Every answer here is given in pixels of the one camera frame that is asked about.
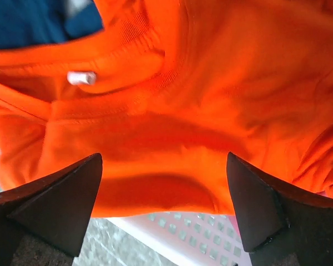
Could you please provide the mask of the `orange t-shirt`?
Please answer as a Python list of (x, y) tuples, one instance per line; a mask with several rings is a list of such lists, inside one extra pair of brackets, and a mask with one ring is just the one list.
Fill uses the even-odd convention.
[(4, 190), (100, 153), (95, 217), (234, 214), (234, 153), (333, 198), (333, 1), (94, 3), (94, 34), (0, 49)]

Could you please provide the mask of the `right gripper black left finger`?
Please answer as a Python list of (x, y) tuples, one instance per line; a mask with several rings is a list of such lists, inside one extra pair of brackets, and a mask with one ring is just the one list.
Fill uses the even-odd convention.
[(0, 192), (0, 265), (72, 265), (102, 179), (101, 154)]

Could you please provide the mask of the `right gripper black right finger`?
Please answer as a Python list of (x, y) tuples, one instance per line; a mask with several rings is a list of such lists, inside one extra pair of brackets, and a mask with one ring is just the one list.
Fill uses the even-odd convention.
[(333, 199), (229, 153), (228, 186), (252, 265), (333, 265)]

